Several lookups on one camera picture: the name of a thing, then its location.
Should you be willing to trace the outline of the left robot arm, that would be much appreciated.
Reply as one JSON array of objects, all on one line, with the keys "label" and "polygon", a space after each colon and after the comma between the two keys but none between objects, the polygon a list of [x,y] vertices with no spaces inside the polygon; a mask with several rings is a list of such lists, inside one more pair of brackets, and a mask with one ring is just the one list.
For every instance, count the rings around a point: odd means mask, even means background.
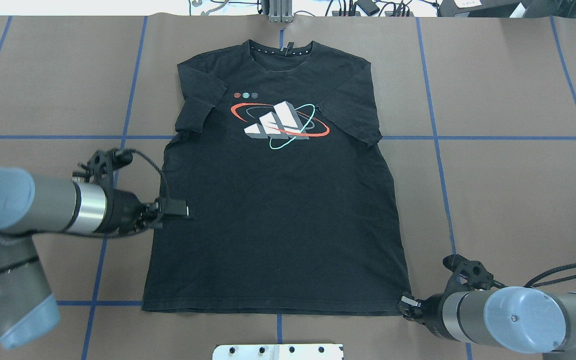
[{"label": "left robot arm", "polygon": [[142,203],[114,188],[110,175],[88,182],[0,167],[0,346],[25,346],[61,321],[34,235],[130,237],[157,228],[166,216],[190,214],[181,199]]}]

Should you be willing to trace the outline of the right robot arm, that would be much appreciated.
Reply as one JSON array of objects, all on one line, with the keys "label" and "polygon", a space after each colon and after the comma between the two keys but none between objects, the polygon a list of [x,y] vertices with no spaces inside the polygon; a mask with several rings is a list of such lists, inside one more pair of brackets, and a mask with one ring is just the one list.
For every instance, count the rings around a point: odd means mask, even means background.
[{"label": "right robot arm", "polygon": [[510,286],[496,291],[444,292],[425,300],[404,293],[407,321],[449,341],[576,360],[576,292]]}]

